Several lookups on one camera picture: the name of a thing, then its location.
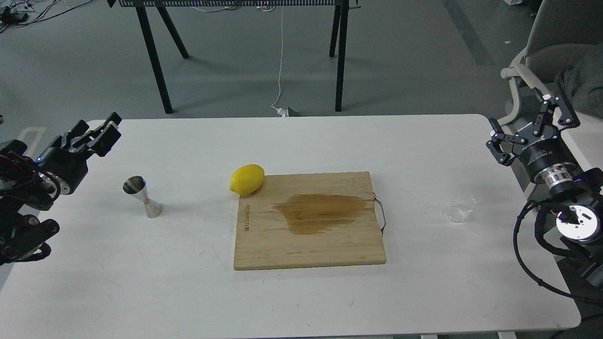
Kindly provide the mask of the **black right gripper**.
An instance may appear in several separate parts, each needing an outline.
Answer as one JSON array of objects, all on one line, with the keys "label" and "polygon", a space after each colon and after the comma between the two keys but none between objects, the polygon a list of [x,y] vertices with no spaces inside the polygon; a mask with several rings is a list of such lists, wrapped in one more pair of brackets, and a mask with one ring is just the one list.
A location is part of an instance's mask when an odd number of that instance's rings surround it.
[{"label": "black right gripper", "polygon": [[[539,89],[535,89],[534,94],[541,106],[533,122],[532,133],[506,134],[497,120],[488,118],[492,133],[487,148],[497,163],[505,167],[510,167],[518,157],[530,182],[544,183],[541,173],[547,168],[562,166],[572,174],[579,167],[577,159],[559,135],[565,129],[577,128],[581,122],[564,95],[543,94]],[[502,144],[510,145],[511,152],[506,152]]]}]

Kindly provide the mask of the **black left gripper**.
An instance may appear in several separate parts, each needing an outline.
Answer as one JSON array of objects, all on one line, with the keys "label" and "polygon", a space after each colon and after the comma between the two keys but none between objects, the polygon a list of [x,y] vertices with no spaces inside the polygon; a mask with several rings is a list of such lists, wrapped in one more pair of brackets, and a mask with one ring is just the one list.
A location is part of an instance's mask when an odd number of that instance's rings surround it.
[{"label": "black left gripper", "polygon": [[92,154],[104,157],[121,137],[122,118],[112,112],[96,129],[80,120],[69,131],[55,137],[37,158],[37,165],[51,174],[60,185],[62,195],[73,194],[88,173]]}]

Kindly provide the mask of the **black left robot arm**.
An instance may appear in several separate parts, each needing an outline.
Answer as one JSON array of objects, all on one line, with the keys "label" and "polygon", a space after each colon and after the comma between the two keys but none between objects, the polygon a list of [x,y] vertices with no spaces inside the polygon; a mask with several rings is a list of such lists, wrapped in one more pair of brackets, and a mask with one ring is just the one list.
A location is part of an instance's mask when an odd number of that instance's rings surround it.
[{"label": "black left robot arm", "polygon": [[90,129],[79,121],[55,137],[36,158],[25,155],[27,146],[17,139],[2,142],[0,155],[0,261],[1,264],[43,260],[51,253],[47,240],[60,226],[53,219],[41,221],[22,214],[28,206],[48,211],[60,195],[75,192],[88,173],[88,159],[104,157],[121,137],[122,118],[111,113],[103,124]]}]

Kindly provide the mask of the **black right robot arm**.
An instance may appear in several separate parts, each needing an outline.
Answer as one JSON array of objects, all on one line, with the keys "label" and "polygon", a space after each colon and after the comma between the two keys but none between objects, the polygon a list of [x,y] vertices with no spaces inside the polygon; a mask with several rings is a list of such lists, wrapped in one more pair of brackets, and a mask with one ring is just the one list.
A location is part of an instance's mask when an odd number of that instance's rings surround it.
[{"label": "black right robot arm", "polygon": [[534,89],[541,102],[534,122],[513,135],[503,133],[499,122],[489,119],[492,127],[486,143],[495,160],[509,167],[519,159],[530,182],[544,184],[549,198],[528,201],[517,217],[513,232],[514,253],[524,272],[539,286],[560,296],[602,306],[601,299],[591,299],[564,292],[536,276],[521,258],[518,235],[526,214],[537,210],[534,237],[552,255],[574,259],[579,276],[594,287],[602,288],[602,170],[581,171],[561,133],[580,125],[575,110],[562,95],[543,94]]}]

